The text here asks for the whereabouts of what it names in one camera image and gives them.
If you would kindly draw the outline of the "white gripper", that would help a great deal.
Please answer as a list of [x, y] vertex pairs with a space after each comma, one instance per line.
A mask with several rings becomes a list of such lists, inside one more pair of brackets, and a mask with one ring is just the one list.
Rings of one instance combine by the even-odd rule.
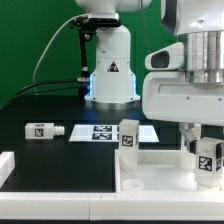
[[188, 83], [177, 70], [183, 62], [181, 42], [146, 56], [142, 109], [150, 120], [180, 123], [181, 149], [195, 154], [200, 124], [224, 126], [224, 82]]

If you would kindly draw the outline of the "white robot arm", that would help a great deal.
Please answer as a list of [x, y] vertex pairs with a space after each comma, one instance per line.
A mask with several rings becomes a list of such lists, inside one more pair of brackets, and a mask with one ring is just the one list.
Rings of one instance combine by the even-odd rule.
[[131, 48], [141, 47], [139, 27], [131, 31], [121, 12], [147, 8], [152, 0], [76, 0], [86, 11], [86, 34], [97, 36], [96, 67], [84, 100], [98, 106], [142, 103], [151, 120], [177, 122], [187, 148], [207, 143], [197, 125], [224, 125], [224, 0], [160, 0], [160, 21], [176, 38], [146, 56], [150, 71], [142, 93], [130, 67]]

